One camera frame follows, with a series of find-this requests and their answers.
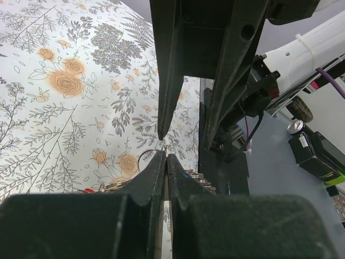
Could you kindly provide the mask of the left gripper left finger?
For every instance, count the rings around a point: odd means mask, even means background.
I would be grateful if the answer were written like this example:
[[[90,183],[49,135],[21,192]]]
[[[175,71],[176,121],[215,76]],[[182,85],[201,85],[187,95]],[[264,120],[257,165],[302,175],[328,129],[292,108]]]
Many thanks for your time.
[[[149,169],[165,158],[156,152]],[[20,194],[1,204],[1,258],[160,258],[164,185]]]

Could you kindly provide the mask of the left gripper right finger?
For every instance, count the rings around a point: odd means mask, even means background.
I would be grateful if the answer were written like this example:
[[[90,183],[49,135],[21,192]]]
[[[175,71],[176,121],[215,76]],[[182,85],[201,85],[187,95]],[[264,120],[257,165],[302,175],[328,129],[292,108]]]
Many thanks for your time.
[[[173,258],[336,258],[312,204],[296,195],[214,195],[167,158]]]

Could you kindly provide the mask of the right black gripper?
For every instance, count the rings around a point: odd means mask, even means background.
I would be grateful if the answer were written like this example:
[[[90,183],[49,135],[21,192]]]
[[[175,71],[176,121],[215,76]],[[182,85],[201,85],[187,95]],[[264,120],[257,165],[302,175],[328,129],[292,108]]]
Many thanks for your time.
[[[214,80],[203,133],[209,149],[225,117],[262,115],[270,96],[249,72],[265,20],[310,17],[317,1],[150,1],[159,91],[157,133],[168,133],[184,76]]]

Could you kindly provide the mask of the metal disc with keyrings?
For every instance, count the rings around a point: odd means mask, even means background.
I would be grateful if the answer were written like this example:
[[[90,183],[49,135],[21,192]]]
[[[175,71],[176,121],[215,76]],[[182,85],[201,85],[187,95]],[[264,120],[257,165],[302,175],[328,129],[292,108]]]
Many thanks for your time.
[[[129,180],[116,180],[113,183],[110,183],[109,185],[105,186],[104,183],[101,184],[99,190],[95,191],[95,193],[111,193],[111,192],[117,192],[121,188],[123,188],[125,185],[129,184],[131,181],[139,182],[143,180],[148,180],[149,187],[154,188],[156,185],[161,185],[161,181],[164,185],[164,177],[167,174],[167,169],[165,168],[166,162],[167,162],[167,152],[159,149],[148,149],[145,152],[143,152],[137,161],[137,164],[139,165],[141,157],[144,155],[144,153],[147,153],[148,151],[156,151],[159,153],[164,153],[165,158],[159,162],[158,166],[154,165],[153,169],[149,169],[147,166],[143,171],[140,171],[140,173],[133,179]],[[212,186],[210,182],[208,182],[203,174],[195,173],[192,169],[185,170],[182,174],[184,177],[188,179],[194,179],[197,183],[199,183],[203,189],[207,190],[208,192],[212,194],[216,194],[216,188]],[[91,193],[81,193],[78,189],[75,193],[79,194],[91,194]]]

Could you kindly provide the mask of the red key tag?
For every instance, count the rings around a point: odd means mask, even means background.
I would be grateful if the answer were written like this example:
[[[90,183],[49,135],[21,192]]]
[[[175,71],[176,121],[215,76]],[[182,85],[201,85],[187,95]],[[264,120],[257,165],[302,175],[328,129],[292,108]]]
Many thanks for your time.
[[[93,189],[90,188],[85,188],[80,190],[81,193],[95,193],[95,191]]]

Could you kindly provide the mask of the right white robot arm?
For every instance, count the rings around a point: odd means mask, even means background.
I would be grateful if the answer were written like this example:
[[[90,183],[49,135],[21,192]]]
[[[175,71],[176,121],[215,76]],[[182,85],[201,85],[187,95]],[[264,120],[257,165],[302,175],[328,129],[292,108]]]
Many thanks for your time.
[[[309,18],[331,1],[151,1],[159,77],[157,133],[169,130],[185,76],[214,81],[203,145],[244,96],[265,21],[284,25]],[[266,53],[278,86],[289,90],[344,54],[344,13]]]

